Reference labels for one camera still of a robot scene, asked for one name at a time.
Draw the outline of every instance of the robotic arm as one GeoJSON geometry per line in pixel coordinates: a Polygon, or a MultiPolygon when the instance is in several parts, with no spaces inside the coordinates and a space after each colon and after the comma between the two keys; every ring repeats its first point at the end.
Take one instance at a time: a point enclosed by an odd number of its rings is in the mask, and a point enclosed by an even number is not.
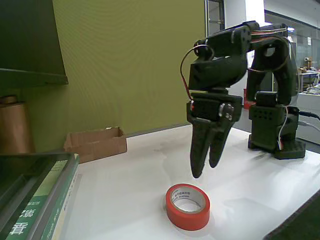
{"type": "MultiPolygon", "coordinates": [[[[288,114],[285,118],[285,108],[280,105],[291,102],[297,82],[287,36],[285,24],[260,27],[257,22],[249,21],[217,32],[194,44],[194,53],[198,58],[191,64],[187,91],[204,91],[188,94],[190,101],[186,105],[187,120],[193,125],[190,164],[195,178],[202,173],[209,148],[210,166],[214,168],[218,164],[229,131],[240,119],[242,97],[228,95],[226,88],[245,75],[248,67],[247,53],[252,50],[255,50],[255,54],[252,67],[248,69],[247,98],[250,101],[256,100],[256,105],[263,108],[277,108],[274,113],[280,116],[277,121],[271,121],[274,122],[271,125],[274,126],[274,135],[282,132],[282,125],[286,124],[288,114]],[[260,91],[266,72],[273,72],[278,83],[277,93],[260,91]]],[[[249,143],[263,148],[265,143],[256,141],[255,136],[260,132],[256,131],[257,134],[254,134],[253,123],[252,120],[252,139],[249,143]]],[[[271,148],[271,152],[276,151],[274,144],[271,148]]]]}

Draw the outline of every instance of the window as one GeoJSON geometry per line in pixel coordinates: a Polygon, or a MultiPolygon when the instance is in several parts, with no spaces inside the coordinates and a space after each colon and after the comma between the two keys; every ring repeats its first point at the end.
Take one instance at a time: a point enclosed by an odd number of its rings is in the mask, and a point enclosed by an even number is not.
{"type": "Polygon", "coordinates": [[[296,65],[305,67],[305,58],[310,58],[312,67],[319,69],[320,66],[320,29],[307,23],[292,19],[265,10],[265,21],[272,24],[283,23],[288,25],[288,36],[292,41],[293,52],[296,56],[296,65]]]}
{"type": "Polygon", "coordinates": [[[206,36],[225,29],[225,9],[223,0],[205,0],[206,36]]]}

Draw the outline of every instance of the brown cylinder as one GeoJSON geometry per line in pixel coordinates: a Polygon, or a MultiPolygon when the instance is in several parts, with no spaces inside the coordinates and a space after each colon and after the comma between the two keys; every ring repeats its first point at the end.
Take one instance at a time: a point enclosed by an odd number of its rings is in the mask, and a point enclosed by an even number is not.
{"type": "Polygon", "coordinates": [[[15,96],[0,99],[0,153],[34,153],[27,109],[15,96]]]}

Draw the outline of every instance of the table surface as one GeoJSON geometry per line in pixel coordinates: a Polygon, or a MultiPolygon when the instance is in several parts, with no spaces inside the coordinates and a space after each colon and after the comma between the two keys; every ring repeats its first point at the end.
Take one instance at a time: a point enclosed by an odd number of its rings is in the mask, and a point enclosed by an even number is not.
{"type": "Polygon", "coordinates": [[[320,154],[277,160],[247,148],[249,133],[232,128],[216,168],[191,175],[192,127],[127,139],[128,152],[79,166],[60,239],[258,240],[320,189],[320,154]],[[185,231],[168,219],[164,197],[175,184],[203,189],[210,220],[185,231]]]}

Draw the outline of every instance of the red tape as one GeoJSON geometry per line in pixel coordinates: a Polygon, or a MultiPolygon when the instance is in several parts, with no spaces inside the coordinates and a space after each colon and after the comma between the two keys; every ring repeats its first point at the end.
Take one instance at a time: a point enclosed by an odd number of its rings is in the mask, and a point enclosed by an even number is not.
{"type": "Polygon", "coordinates": [[[177,227],[195,231],[202,229],[209,222],[210,201],[200,188],[181,183],[169,188],[165,195],[166,213],[170,221],[177,227]],[[197,211],[184,211],[175,205],[180,199],[189,199],[195,202],[200,209],[197,211]]]}

